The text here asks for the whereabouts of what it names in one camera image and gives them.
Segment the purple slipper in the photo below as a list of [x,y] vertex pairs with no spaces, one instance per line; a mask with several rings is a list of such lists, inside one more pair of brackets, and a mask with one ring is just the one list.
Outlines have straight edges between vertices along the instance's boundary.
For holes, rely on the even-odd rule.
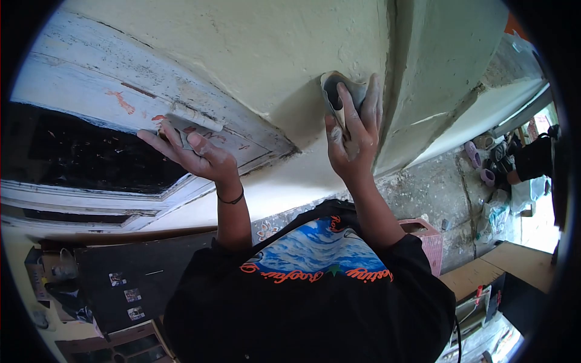
[[466,154],[468,154],[468,157],[470,158],[470,160],[472,160],[472,166],[474,167],[474,169],[478,169],[479,167],[482,166],[480,154],[478,153],[478,150],[476,149],[476,146],[472,141],[466,141],[466,143],[464,144],[464,150],[466,150]]
[[480,171],[480,179],[487,185],[487,186],[494,186],[494,180],[496,179],[494,173],[488,169],[482,169]]

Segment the left hand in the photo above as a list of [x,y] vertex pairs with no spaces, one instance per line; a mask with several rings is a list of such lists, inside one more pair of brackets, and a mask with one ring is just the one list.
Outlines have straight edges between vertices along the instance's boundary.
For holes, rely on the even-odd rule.
[[139,130],[137,137],[193,175],[212,180],[216,182],[216,185],[228,185],[234,181],[239,181],[238,165],[232,154],[214,146],[197,132],[188,135],[188,143],[195,152],[185,150],[182,147],[179,133],[168,121],[162,121],[162,128],[170,141],[169,143],[147,130]]

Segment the cable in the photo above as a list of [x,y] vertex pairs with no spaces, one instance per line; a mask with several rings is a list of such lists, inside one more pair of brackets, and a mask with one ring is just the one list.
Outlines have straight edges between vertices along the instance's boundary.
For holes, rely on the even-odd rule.
[[454,315],[454,322],[456,323],[456,331],[458,332],[458,363],[460,363],[460,358],[462,358],[462,336],[460,334],[460,324],[458,323],[458,317]]

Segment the hand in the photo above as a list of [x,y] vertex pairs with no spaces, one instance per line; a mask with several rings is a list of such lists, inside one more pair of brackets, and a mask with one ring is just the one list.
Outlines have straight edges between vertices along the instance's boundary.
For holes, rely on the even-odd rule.
[[358,181],[369,177],[373,179],[371,164],[379,143],[378,130],[383,116],[383,96],[379,77],[374,73],[370,78],[359,118],[345,84],[339,83],[337,92],[343,102],[345,126],[350,134],[350,140],[345,142],[346,138],[343,137],[343,131],[334,116],[325,116],[329,161],[333,170],[349,188],[355,186]]
[[219,184],[231,185],[235,184],[236,181],[239,183],[238,166],[232,154],[214,146],[197,132],[188,135],[188,143],[195,153],[191,150],[185,150],[182,147],[179,133],[168,121],[162,121],[162,128],[170,141],[169,143],[147,130],[139,130],[137,137],[193,175],[216,182],[217,187]]

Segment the wristband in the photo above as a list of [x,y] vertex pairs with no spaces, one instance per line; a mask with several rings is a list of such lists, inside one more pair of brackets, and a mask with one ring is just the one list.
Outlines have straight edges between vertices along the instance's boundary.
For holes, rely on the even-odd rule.
[[218,200],[221,201],[222,203],[225,204],[236,204],[238,202],[240,202],[242,200],[242,197],[244,197],[244,187],[242,187],[242,193],[240,194],[240,197],[234,199],[231,202],[225,202],[222,198],[220,198],[220,195],[218,195],[218,192],[216,191],[216,195],[218,196]]

